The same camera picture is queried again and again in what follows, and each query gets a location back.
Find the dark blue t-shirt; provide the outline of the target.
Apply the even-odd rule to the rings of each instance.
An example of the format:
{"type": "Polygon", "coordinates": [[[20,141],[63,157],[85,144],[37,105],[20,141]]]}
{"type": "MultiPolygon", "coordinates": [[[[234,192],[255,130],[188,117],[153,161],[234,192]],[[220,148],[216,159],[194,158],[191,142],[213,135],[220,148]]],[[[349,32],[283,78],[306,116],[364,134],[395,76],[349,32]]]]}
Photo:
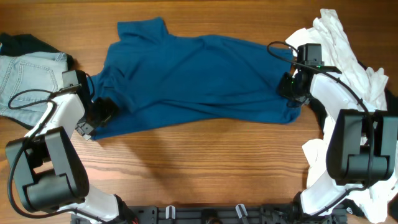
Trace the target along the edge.
{"type": "Polygon", "coordinates": [[[163,19],[119,22],[119,41],[109,46],[93,77],[96,98],[110,98],[119,113],[94,139],[204,119],[260,123],[295,121],[277,92],[293,55],[288,49],[220,35],[178,37],[163,19]]]}

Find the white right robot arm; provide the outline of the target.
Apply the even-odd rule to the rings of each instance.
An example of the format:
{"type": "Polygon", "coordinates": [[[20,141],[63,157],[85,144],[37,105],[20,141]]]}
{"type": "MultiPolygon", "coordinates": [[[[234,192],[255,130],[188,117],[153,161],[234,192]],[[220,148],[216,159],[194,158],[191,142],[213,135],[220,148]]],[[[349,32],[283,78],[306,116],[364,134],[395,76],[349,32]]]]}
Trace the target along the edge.
{"type": "Polygon", "coordinates": [[[278,92],[299,104],[318,100],[335,120],[326,170],[299,195],[305,219],[329,215],[350,194],[390,180],[396,169],[397,116],[371,109],[332,73],[335,67],[300,65],[284,73],[278,92]]]}

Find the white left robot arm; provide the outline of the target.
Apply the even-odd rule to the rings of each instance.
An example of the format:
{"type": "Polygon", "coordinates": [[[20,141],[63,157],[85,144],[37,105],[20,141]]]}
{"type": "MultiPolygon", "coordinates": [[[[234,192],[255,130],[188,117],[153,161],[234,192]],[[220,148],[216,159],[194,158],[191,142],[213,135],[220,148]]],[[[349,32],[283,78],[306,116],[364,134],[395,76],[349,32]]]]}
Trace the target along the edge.
{"type": "Polygon", "coordinates": [[[71,213],[88,223],[133,223],[135,214],[117,195],[90,185],[70,140],[86,114],[89,91],[81,85],[49,92],[48,108],[23,138],[6,146],[10,165],[7,196],[31,219],[71,213]]]}

